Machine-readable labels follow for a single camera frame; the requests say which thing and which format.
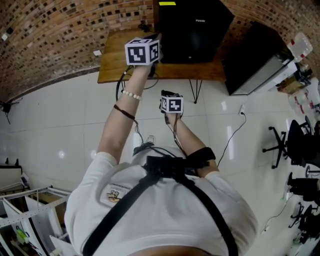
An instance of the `black wristband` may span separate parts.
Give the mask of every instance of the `black wristband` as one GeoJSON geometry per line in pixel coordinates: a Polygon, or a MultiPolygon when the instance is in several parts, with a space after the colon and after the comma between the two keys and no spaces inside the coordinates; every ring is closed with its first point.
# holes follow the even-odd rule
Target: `black wristband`
{"type": "Polygon", "coordinates": [[[116,110],[118,110],[118,111],[120,111],[120,112],[121,112],[122,114],[124,114],[127,118],[130,118],[131,120],[136,121],[136,118],[135,118],[133,115],[131,115],[131,114],[129,114],[128,112],[120,109],[116,104],[114,104],[113,108],[116,109],[116,110]]]}
{"type": "Polygon", "coordinates": [[[191,162],[206,162],[216,160],[216,156],[210,147],[204,147],[186,157],[191,162]]]}

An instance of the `table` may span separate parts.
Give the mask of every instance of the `table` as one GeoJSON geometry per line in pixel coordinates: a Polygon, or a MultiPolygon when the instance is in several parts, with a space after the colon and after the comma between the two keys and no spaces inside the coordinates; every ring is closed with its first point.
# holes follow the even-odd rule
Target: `table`
{"type": "MultiPolygon", "coordinates": [[[[151,34],[151,32],[145,33],[140,29],[111,32],[101,56],[98,84],[118,81],[127,68],[125,44],[135,37],[143,38],[151,34]]],[[[158,63],[155,72],[157,74],[155,79],[188,79],[194,103],[197,103],[202,80],[226,81],[224,68],[219,59],[214,59],[212,62],[194,64],[158,63]],[[195,94],[191,80],[196,80],[195,94]]],[[[123,80],[128,80],[129,78],[130,76],[126,75],[123,80]]]]}

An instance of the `power outlet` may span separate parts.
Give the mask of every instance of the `power outlet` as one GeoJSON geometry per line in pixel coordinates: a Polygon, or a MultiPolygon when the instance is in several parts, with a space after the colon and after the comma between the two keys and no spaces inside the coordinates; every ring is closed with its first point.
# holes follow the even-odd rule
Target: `power outlet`
{"type": "Polygon", "coordinates": [[[95,50],[95,51],[93,52],[93,54],[94,54],[95,56],[100,56],[100,55],[102,55],[102,53],[101,53],[100,50],[95,50]]]}
{"type": "Polygon", "coordinates": [[[246,105],[243,103],[240,107],[240,110],[239,110],[239,113],[238,115],[242,115],[241,113],[244,113],[245,112],[245,108],[246,108],[246,105]]]}

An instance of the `beaded bracelet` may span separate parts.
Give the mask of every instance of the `beaded bracelet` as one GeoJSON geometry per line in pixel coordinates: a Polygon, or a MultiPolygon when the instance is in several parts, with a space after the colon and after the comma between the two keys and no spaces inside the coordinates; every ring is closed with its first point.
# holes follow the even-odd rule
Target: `beaded bracelet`
{"type": "Polygon", "coordinates": [[[127,90],[123,90],[122,93],[125,94],[125,95],[128,95],[129,97],[133,97],[133,98],[135,98],[135,99],[137,99],[139,101],[142,100],[141,96],[133,94],[132,92],[128,92],[127,90]]]}

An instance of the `person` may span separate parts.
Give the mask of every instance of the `person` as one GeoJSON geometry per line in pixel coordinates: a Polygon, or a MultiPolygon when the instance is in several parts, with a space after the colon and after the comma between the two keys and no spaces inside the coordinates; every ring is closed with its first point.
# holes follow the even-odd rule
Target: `person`
{"type": "MultiPolygon", "coordinates": [[[[119,163],[149,72],[149,66],[134,69],[125,86],[129,94],[122,93],[109,114],[97,154],[68,199],[65,226],[78,254],[83,254],[88,239],[105,216],[146,177],[143,166],[147,156],[185,158],[178,147],[151,143],[135,150],[131,163],[119,163]]],[[[173,127],[176,115],[167,117],[173,127]]],[[[176,121],[176,135],[187,156],[206,148],[181,118],[176,121]]],[[[186,176],[214,202],[234,237],[238,255],[244,255],[258,228],[249,205],[219,172],[213,158],[195,175],[186,176]]],[[[136,199],[94,255],[226,256],[228,248],[204,204],[175,179],[163,177],[136,199]]]]}

